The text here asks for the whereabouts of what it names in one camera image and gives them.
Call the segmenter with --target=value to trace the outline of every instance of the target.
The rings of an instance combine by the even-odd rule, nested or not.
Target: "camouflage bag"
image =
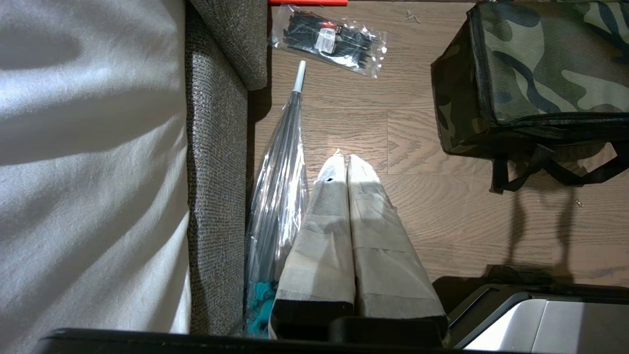
[[[494,159],[493,189],[515,191],[548,171],[565,185],[629,167],[629,4],[482,3],[432,65],[445,152]],[[556,146],[612,142],[617,157],[578,176]],[[530,156],[509,181],[506,160]]]

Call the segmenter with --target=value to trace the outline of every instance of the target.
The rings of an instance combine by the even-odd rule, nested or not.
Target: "plastic wrap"
[[[386,32],[356,21],[324,18],[294,5],[282,5],[273,20],[272,47],[378,77],[387,52]]]
[[[266,337],[277,283],[308,204],[301,135],[305,62],[262,158],[247,220],[245,335]]]

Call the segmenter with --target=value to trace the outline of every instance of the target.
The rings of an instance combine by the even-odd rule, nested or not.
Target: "small debris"
[[[414,20],[415,22],[421,24],[420,19],[417,16],[413,15],[411,10],[406,10],[406,21],[408,22],[408,21],[411,21],[411,20]]]

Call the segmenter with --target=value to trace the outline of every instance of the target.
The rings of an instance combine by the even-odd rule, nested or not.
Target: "red object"
[[[269,0],[269,5],[347,6],[347,0]]]
[[[321,24],[321,28],[331,28],[333,30],[336,30],[337,26],[332,22],[324,22]]]

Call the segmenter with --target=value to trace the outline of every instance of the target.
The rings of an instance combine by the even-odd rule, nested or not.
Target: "couch armrest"
[[[190,0],[249,90],[267,85],[267,0]]]

